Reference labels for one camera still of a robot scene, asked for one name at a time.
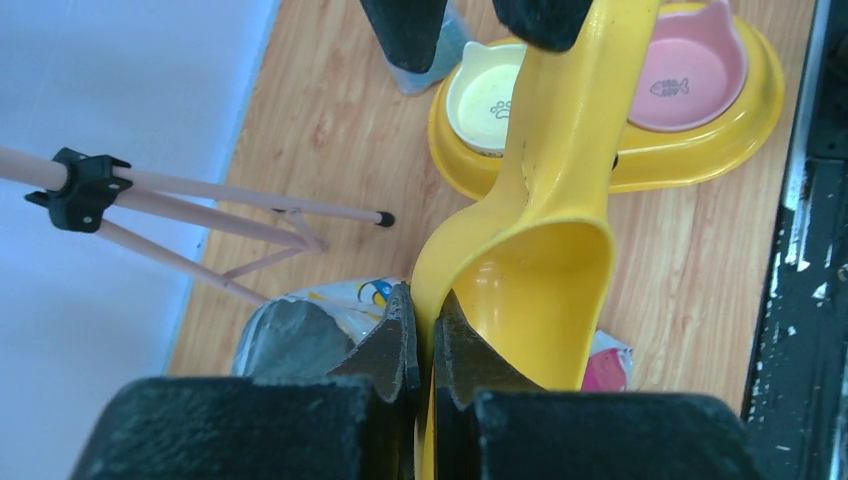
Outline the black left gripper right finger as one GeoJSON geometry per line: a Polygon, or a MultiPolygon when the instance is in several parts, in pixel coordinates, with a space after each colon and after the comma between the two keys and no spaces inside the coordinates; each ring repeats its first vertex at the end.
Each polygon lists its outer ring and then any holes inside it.
{"type": "Polygon", "coordinates": [[[438,479],[757,479],[739,417],[682,393],[547,391],[449,295],[434,326],[438,479]]]}

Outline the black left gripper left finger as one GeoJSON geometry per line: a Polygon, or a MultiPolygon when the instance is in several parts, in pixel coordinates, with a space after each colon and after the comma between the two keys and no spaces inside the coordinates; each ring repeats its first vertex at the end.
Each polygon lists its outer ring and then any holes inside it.
{"type": "Polygon", "coordinates": [[[411,479],[420,405],[409,286],[328,373],[150,377],[107,404],[75,479],[411,479]]]}

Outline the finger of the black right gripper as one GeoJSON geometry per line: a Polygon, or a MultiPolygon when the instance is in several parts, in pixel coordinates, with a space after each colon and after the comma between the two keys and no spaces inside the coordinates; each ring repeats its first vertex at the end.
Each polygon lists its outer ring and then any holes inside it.
{"type": "Polygon", "coordinates": [[[432,66],[446,0],[360,0],[387,61],[422,74],[432,66]]]}
{"type": "Polygon", "coordinates": [[[566,52],[579,36],[592,0],[494,0],[499,22],[529,45],[566,52]]]}

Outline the pet food bag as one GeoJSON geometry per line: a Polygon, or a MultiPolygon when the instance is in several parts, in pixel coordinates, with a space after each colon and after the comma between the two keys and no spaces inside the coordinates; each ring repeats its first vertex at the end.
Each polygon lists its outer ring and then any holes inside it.
{"type": "MultiPolygon", "coordinates": [[[[397,277],[370,277],[322,284],[292,291],[261,306],[247,321],[231,366],[231,374],[262,381],[312,380],[325,376],[368,378],[381,397],[395,393],[397,368],[392,360],[376,361],[350,373],[331,373],[356,352],[383,318],[397,277]]],[[[586,364],[583,392],[621,393],[630,389],[633,351],[630,346],[596,330],[586,364]]],[[[532,391],[520,380],[477,380],[482,360],[460,360],[453,373],[458,398],[470,402],[478,391],[532,391]]]]}

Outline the yellow plastic scoop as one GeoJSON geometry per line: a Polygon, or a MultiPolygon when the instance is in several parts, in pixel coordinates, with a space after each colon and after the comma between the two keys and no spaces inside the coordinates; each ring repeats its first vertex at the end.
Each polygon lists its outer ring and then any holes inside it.
{"type": "Polygon", "coordinates": [[[455,295],[474,330],[540,387],[576,391],[611,282],[613,164],[658,2],[593,1],[574,46],[527,44],[496,182],[422,248],[411,293],[425,368],[455,295]]]}

